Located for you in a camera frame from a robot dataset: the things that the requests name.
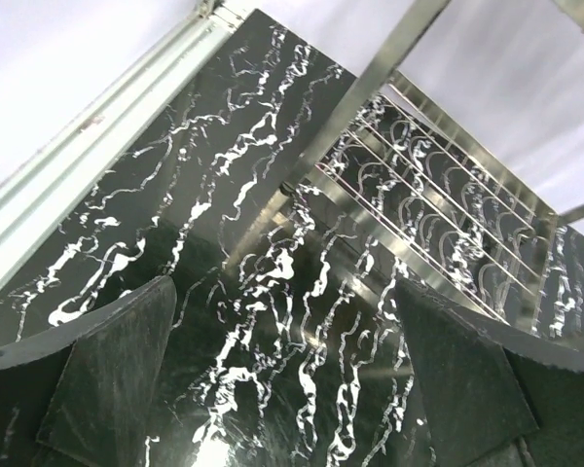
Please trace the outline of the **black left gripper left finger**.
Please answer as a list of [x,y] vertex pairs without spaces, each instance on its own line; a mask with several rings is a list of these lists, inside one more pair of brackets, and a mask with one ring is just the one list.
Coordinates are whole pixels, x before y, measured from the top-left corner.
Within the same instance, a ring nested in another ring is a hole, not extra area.
[[0,466],[134,466],[176,307],[158,276],[0,347]]

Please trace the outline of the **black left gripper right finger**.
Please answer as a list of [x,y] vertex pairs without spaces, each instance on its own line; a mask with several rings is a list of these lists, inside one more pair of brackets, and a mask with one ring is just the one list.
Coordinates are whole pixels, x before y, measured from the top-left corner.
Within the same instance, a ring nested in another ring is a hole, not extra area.
[[584,466],[584,351],[401,279],[394,299],[442,466]]

